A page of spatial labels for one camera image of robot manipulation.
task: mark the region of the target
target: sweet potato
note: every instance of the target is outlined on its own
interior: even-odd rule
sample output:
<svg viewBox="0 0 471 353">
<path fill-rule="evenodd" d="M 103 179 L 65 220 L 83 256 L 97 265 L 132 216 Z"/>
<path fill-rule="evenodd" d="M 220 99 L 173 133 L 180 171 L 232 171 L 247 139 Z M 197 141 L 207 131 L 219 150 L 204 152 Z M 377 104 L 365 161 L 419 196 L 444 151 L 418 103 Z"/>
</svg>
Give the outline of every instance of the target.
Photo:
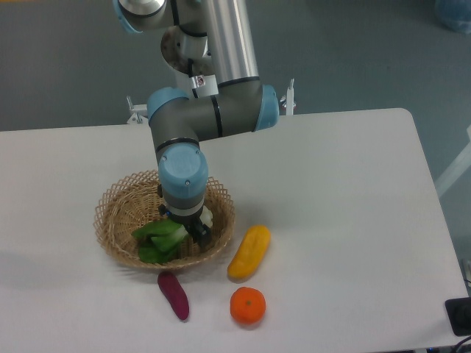
<svg viewBox="0 0 471 353">
<path fill-rule="evenodd" d="M 190 305 L 185 291 L 172 272 L 160 272 L 157 283 L 163 295 L 169 301 L 175 315 L 182 321 L 190 315 Z"/>
</svg>

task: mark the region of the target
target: wicker basket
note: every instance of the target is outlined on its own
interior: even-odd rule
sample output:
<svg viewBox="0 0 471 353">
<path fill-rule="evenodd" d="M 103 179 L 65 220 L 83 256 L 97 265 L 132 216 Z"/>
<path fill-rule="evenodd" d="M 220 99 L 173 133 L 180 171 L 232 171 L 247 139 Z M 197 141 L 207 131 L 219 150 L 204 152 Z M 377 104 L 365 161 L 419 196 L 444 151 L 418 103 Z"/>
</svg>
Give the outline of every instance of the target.
<svg viewBox="0 0 471 353">
<path fill-rule="evenodd" d="M 213 213 L 212 241 L 204 252 L 187 237 L 177 257 L 164 264 L 143 263 L 138 242 L 131 233 L 161 218 L 157 208 L 163 200 L 157 195 L 157 171 L 145 171 L 120 180 L 103 194 L 96 207 L 94 227 L 98 241 L 111 257 L 131 267 L 178 269 L 208 260 L 221 251 L 234 230 L 235 213 L 230 195 L 212 177 L 206 187 L 205 206 Z"/>
</svg>

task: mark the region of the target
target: blue object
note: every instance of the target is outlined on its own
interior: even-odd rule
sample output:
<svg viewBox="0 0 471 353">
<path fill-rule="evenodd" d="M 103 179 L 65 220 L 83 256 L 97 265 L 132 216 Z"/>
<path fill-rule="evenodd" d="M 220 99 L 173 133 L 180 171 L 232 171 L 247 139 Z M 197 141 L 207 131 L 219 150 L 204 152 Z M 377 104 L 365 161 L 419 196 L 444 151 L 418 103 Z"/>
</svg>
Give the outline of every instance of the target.
<svg viewBox="0 0 471 353">
<path fill-rule="evenodd" d="M 205 192 L 208 182 L 208 164 L 198 146 L 175 143 L 159 161 L 159 179 L 162 189 L 179 199 L 192 199 Z"/>
<path fill-rule="evenodd" d="M 173 101 L 174 99 L 184 98 L 190 99 L 188 94 L 179 88 L 165 87 L 160 90 L 156 90 L 149 99 L 147 99 L 147 117 L 149 118 L 149 124 L 152 120 L 152 116 L 166 103 Z"/>
<path fill-rule="evenodd" d="M 435 12 L 439 20 L 460 33 L 471 33 L 470 0 L 436 0 Z"/>
<path fill-rule="evenodd" d="M 262 90 L 262 106 L 255 131 L 275 126 L 280 119 L 280 107 L 275 89 L 270 85 L 263 85 Z"/>
<path fill-rule="evenodd" d="M 134 29 L 130 25 L 130 23 L 127 21 L 127 19 L 124 17 L 123 12 L 121 11 L 121 8 L 119 6 L 118 0 L 113 0 L 113 7 L 115 8 L 115 13 L 118 16 L 119 22 L 123 26 L 124 30 L 128 33 L 142 33 L 142 31 L 138 31 L 137 29 Z"/>
</svg>

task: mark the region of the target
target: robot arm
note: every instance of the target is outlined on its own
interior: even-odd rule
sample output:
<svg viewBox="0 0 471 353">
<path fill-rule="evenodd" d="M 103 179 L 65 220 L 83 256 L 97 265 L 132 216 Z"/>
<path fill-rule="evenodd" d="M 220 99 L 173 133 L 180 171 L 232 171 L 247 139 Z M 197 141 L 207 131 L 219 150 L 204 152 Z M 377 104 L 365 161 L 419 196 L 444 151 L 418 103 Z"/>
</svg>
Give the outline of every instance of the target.
<svg viewBox="0 0 471 353">
<path fill-rule="evenodd" d="M 183 90 L 164 88 L 147 102 L 161 181 L 158 193 L 165 199 L 160 212 L 184 224 L 204 246 L 210 236 L 199 215 L 208 165 L 199 142 L 265 129 L 279 116 L 275 90 L 258 77 L 245 0 L 114 1 L 128 31 L 176 26 L 173 40 L 164 35 L 162 47 L 177 53 L 182 72 L 192 76 L 200 69 L 216 76 L 215 94 L 190 99 Z"/>
</svg>

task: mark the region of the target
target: orange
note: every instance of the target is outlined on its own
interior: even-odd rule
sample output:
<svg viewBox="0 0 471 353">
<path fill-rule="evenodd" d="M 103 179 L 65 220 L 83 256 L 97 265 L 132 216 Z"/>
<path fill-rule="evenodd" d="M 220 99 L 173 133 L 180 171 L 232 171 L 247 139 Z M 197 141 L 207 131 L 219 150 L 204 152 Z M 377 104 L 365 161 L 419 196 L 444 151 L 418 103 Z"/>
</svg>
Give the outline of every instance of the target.
<svg viewBox="0 0 471 353">
<path fill-rule="evenodd" d="M 230 314 L 235 321 L 243 325 L 260 321 L 265 309 L 263 294 L 254 288 L 241 287 L 230 298 Z"/>
</svg>

